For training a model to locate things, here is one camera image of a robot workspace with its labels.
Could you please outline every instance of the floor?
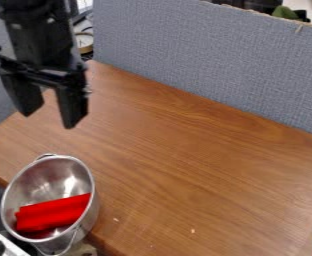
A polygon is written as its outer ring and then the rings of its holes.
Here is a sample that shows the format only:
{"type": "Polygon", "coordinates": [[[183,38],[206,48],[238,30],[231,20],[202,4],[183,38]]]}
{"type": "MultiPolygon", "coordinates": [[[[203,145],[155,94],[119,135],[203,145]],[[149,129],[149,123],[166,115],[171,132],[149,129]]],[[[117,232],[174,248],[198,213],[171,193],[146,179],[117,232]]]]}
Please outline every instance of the floor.
{"type": "Polygon", "coordinates": [[[288,6],[292,10],[306,10],[308,18],[312,23],[312,0],[284,0],[282,5],[288,6]]]}

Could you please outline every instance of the wooden table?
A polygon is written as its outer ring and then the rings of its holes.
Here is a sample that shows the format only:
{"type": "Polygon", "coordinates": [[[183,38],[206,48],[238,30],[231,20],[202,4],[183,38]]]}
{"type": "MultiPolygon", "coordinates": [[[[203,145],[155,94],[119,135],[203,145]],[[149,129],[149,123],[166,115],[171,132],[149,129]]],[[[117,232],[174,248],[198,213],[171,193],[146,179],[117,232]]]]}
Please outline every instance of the wooden table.
{"type": "Polygon", "coordinates": [[[90,63],[90,114],[54,97],[0,125],[0,184],[44,152],[78,157],[101,198],[105,255],[312,255],[312,135],[90,63]]]}

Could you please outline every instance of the stainless steel pot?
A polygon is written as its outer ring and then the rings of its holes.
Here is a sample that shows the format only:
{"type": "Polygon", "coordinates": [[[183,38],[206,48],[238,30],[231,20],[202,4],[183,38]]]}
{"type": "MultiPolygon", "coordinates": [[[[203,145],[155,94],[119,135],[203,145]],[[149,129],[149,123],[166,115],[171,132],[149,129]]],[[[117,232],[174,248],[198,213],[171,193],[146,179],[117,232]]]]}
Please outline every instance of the stainless steel pot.
{"type": "Polygon", "coordinates": [[[44,154],[12,178],[0,200],[0,220],[7,232],[30,243],[42,255],[62,255],[82,240],[98,215],[94,180],[85,164],[70,156],[44,154]],[[22,236],[14,212],[23,205],[90,193],[86,209],[73,225],[22,236]]]}

